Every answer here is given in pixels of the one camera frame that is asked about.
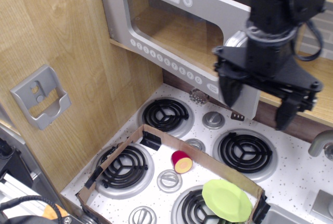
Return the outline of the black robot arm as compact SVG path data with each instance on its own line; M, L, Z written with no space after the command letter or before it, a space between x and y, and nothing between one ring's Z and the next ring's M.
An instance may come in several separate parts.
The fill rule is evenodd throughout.
M325 11L326 0L250 0L245 47L219 46L215 71L223 100L232 107L243 85L281 99L275 116L276 129L285 130L298 112L311 110L323 84L298 65L313 61L319 53L296 53L299 28L306 25L323 44L312 18Z

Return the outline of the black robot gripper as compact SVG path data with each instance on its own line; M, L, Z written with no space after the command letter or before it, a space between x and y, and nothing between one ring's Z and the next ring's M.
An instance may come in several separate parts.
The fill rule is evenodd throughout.
M284 131L297 112L312 110L323 84L296 61L293 41L269 42L248 38L245 47L217 46L215 71L223 101L233 107L243 85L281 99L275 129Z

